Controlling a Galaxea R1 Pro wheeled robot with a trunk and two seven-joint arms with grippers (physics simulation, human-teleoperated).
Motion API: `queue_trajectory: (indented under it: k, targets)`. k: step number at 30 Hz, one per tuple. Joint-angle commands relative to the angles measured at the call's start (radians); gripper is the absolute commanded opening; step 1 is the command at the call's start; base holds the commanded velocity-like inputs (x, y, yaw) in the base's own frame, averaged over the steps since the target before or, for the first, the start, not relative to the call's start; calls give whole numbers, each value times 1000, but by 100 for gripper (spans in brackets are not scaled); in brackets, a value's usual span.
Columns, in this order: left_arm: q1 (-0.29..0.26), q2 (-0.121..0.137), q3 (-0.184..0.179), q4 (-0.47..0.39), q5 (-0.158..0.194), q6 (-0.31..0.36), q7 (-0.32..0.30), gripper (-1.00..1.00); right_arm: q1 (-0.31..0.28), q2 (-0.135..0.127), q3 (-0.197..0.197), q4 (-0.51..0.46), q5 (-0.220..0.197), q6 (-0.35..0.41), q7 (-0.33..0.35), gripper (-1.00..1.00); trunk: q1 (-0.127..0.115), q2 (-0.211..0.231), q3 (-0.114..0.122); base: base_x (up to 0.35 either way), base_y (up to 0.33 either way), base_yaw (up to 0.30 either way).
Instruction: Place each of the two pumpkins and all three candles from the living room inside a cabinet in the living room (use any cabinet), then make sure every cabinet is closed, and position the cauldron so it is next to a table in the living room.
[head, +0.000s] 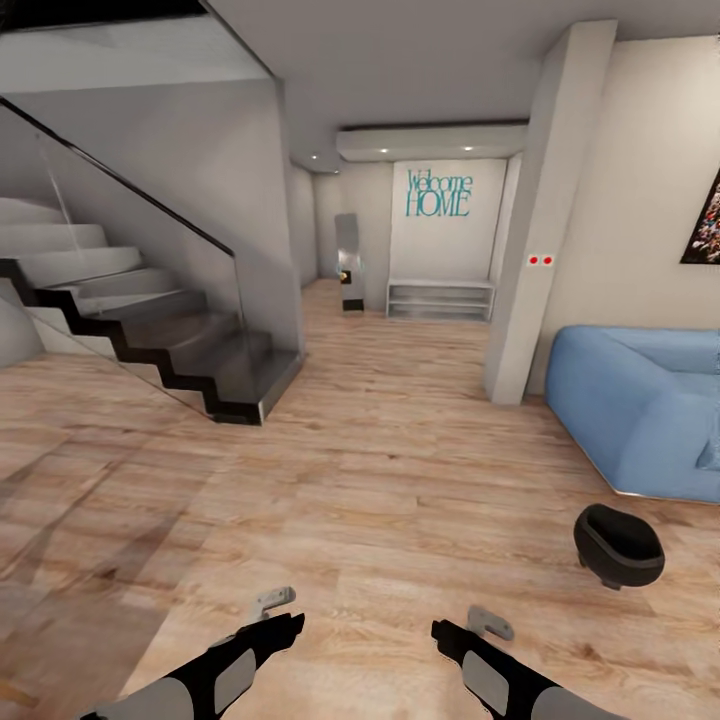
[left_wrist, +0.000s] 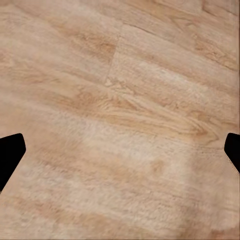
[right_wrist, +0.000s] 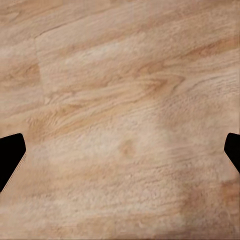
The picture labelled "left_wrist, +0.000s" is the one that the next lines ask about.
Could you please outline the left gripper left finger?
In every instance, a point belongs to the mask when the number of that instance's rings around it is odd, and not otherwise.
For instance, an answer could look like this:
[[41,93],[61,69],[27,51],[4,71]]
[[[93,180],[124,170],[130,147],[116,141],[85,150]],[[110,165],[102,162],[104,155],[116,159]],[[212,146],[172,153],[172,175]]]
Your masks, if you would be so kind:
[[0,138],[0,193],[26,152],[21,133]]

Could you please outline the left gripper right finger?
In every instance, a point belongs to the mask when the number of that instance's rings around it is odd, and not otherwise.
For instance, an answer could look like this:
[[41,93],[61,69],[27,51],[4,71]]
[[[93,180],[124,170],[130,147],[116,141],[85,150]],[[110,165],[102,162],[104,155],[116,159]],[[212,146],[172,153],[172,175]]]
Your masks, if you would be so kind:
[[240,135],[229,133],[227,135],[224,151],[240,173]]

